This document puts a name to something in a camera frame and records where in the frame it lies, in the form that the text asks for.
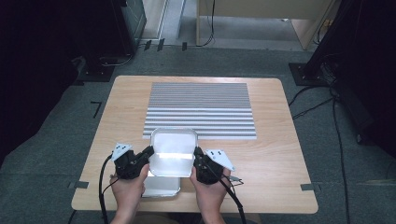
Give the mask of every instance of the black cable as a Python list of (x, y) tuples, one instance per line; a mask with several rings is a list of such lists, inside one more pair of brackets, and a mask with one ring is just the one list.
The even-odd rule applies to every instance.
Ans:
[(332, 117), (334, 119), (334, 125), (335, 125), (335, 130), (337, 131), (337, 137), (338, 137), (338, 143), (340, 146), (340, 155), (341, 155), (341, 172), (343, 175), (343, 182), (344, 182), (344, 193), (345, 193), (345, 201), (346, 201), (346, 223), (350, 223), (350, 217), (349, 217), (349, 197), (348, 197), (348, 190), (347, 190), (347, 177), (346, 177), (346, 171), (345, 171), (345, 164), (344, 164), (344, 148), (343, 148), (343, 142), (341, 140), (341, 134), (340, 134), (340, 129), (338, 127), (337, 123), (337, 117), (335, 114), (335, 103), (336, 103), (336, 98), (333, 98), (332, 101)]
[(352, 39), (351, 43), (348, 45), (348, 47), (347, 47), (346, 50), (343, 50), (343, 51), (341, 51), (341, 52), (330, 53), (330, 54), (324, 55), (324, 56), (323, 56), (323, 61), (325, 61), (325, 60), (327, 59), (327, 57), (330, 57), (330, 56), (348, 53), (348, 52), (353, 48), (353, 46), (356, 44), (356, 38), (357, 38), (357, 36), (358, 36), (359, 25), (360, 25), (360, 23), (361, 23), (361, 10), (362, 10), (362, 8), (363, 8), (363, 1), (364, 1), (364, 0), (361, 0), (361, 5), (360, 5), (360, 8), (359, 8), (358, 18), (356, 19), (355, 34), (354, 34), (354, 36), (353, 36), (353, 39)]
[(74, 216), (74, 214), (75, 214), (76, 212), (77, 212), (77, 210), (74, 210), (74, 209), (73, 209), (72, 215), (70, 215), (70, 218), (69, 218), (69, 221), (67, 222), (67, 224), (72, 223), (73, 216)]
[(226, 177), (228, 182), (230, 182), (230, 187), (233, 189), (233, 194), (236, 196), (235, 188), (233, 187), (233, 182), (231, 182), (230, 177), (228, 177), (226, 175), (223, 175), (223, 176)]
[(207, 163), (203, 160), (203, 163), (205, 164), (205, 166), (210, 170), (210, 172), (212, 172), (212, 174), (219, 180), (219, 182), (221, 183), (221, 185), (225, 188), (225, 190), (227, 191), (227, 193), (231, 196), (231, 198), (233, 199), (233, 201), (236, 203), (236, 206), (238, 207), (238, 211), (239, 211), (239, 215), (241, 216), (241, 220), (243, 224), (247, 224), (247, 219), (245, 217), (245, 212), (244, 212), (244, 206), (241, 204), (241, 202), (239, 202), (238, 198), (236, 197), (236, 195), (233, 193), (233, 191), (230, 189), (230, 187), (228, 187), (224, 181), (222, 181), (222, 177), (221, 176), (217, 176), (216, 173), (212, 170), (212, 168), (210, 168), (209, 165), (207, 165)]
[(120, 179), (117, 177), (117, 179), (113, 182), (113, 183), (111, 183), (111, 184), (109, 184), (104, 190), (103, 190), (103, 193), (105, 194), (105, 191), (108, 189), (108, 188), (110, 188), (113, 184), (115, 184), (117, 181), (119, 181)]
[(131, 61), (131, 59), (134, 57), (133, 54), (130, 54), (129, 58), (123, 62), (123, 63), (102, 63), (103, 67), (109, 67), (109, 66), (122, 66), (125, 65), (126, 63), (128, 63), (129, 61)]
[(102, 191), (102, 182), (103, 182), (103, 173), (105, 172), (106, 164), (110, 159), (111, 159), (111, 155), (108, 156), (105, 162), (103, 163), (102, 170), (100, 171), (100, 176), (99, 176), (99, 203), (102, 210), (103, 221), (105, 222), (105, 224), (108, 224), (108, 218), (107, 218), (107, 211), (105, 205), (105, 194), (104, 191)]
[(314, 88), (317, 88), (317, 87), (321, 87), (321, 86), (307, 86), (307, 87), (304, 87), (304, 88), (302, 88), (301, 90), (299, 90), (299, 91), (294, 95), (293, 99), (290, 101), (289, 106), (291, 106), (291, 105), (294, 103), (294, 101), (297, 99), (297, 96), (298, 96), (298, 95), (300, 95), (300, 94), (303, 93), (304, 91), (307, 91), (307, 90), (310, 90), (310, 89), (314, 89)]
[(214, 38), (214, 35), (215, 35), (215, 27), (214, 27), (214, 25), (213, 25), (213, 18), (214, 18), (214, 16), (215, 16), (215, 5), (216, 5), (216, 0), (213, 0), (213, 6), (212, 6), (212, 22), (211, 22), (211, 25), (210, 25), (210, 28), (211, 28), (210, 37), (207, 39), (206, 43), (204, 43), (203, 45), (196, 45), (196, 47), (204, 47), (204, 46), (208, 45), (208, 44), (213, 40), (213, 38)]
[(309, 108), (309, 109), (307, 109), (307, 110), (305, 110), (305, 111), (303, 111), (303, 112), (298, 113), (297, 115), (294, 115), (292, 118), (293, 118), (293, 119), (297, 119), (297, 118), (299, 118), (299, 117), (301, 117), (301, 116), (304, 116), (304, 115), (305, 115), (306, 113), (308, 113), (309, 111), (314, 110), (314, 109), (320, 107), (321, 105), (326, 105), (326, 104), (329, 103), (332, 99), (333, 99), (333, 98), (330, 98), (330, 99), (328, 99), (328, 100), (325, 100), (325, 101), (323, 101), (322, 103), (320, 103), (320, 104), (318, 104), (318, 105), (315, 105), (314, 107), (311, 107), (311, 108)]

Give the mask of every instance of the black tape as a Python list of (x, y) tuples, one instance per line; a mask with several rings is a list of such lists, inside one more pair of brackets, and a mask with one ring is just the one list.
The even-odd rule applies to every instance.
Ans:
[(78, 182), (70, 182), (68, 188), (69, 189), (87, 189), (90, 185), (90, 182), (78, 181)]
[(181, 47), (181, 50), (184, 51), (187, 49), (187, 42), (183, 42), (183, 46)]
[(151, 40), (146, 42), (145, 50), (148, 50), (150, 46), (151, 46)]
[(162, 38), (162, 39), (160, 40), (160, 43), (158, 44), (157, 51), (163, 50), (163, 42), (164, 42), (164, 41), (165, 41), (164, 38)]
[(93, 115), (93, 118), (96, 118), (96, 115), (98, 115), (100, 106), (102, 105), (102, 102), (95, 102), (95, 101), (91, 101), (91, 104), (98, 104), (98, 107), (96, 108), (95, 114)]
[(320, 186), (319, 185), (314, 185), (314, 184), (302, 184), (301, 190), (306, 191), (306, 190), (313, 190), (314, 192), (320, 192)]

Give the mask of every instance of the black stand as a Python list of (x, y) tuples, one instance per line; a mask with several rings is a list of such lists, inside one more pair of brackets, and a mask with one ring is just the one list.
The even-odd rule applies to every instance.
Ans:
[[(117, 63), (116, 59), (108, 60), (109, 64)], [(91, 69), (88, 64), (82, 65), (78, 77), (74, 83), (76, 86), (83, 86), (84, 82), (109, 82), (113, 72), (114, 65), (110, 66), (95, 66)]]
[(306, 63), (289, 63), (291, 74), (297, 86), (329, 86), (326, 81), (320, 79), (323, 73), (319, 69), (316, 76), (311, 76), (305, 71)]

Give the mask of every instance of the white container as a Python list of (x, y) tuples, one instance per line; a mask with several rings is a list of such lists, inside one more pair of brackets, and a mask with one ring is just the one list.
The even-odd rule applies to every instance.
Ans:
[(149, 158), (153, 175), (189, 177), (194, 163), (198, 135), (193, 129), (159, 128), (152, 132), (150, 144), (154, 154)]

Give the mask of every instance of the gray carpet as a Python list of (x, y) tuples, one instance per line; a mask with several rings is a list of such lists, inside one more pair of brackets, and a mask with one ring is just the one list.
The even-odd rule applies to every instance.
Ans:
[[(71, 86), (40, 131), (6, 157), (0, 171), (0, 223), (67, 223), (74, 195), (67, 186), (79, 179), (116, 76), (277, 77), (290, 101), (302, 87), (295, 86), (288, 63), (305, 63), (311, 55), (303, 51), (255, 49), (139, 49), (131, 61), (115, 69), (109, 83)], [(295, 115), (328, 98), (327, 88), (306, 91), (290, 112)], [(92, 102), (103, 102), (96, 118), (97, 104)], [(396, 178), (396, 162), (376, 146), (358, 145), (344, 108), (336, 104), (335, 111), (344, 146), (350, 223), (396, 223), (396, 186), (384, 181), (377, 185), (367, 183)], [(318, 212), (261, 214), (262, 223), (347, 223), (332, 104), (323, 105), (294, 123), (317, 189)], [(101, 214), (77, 211), (72, 223), (102, 223)]]

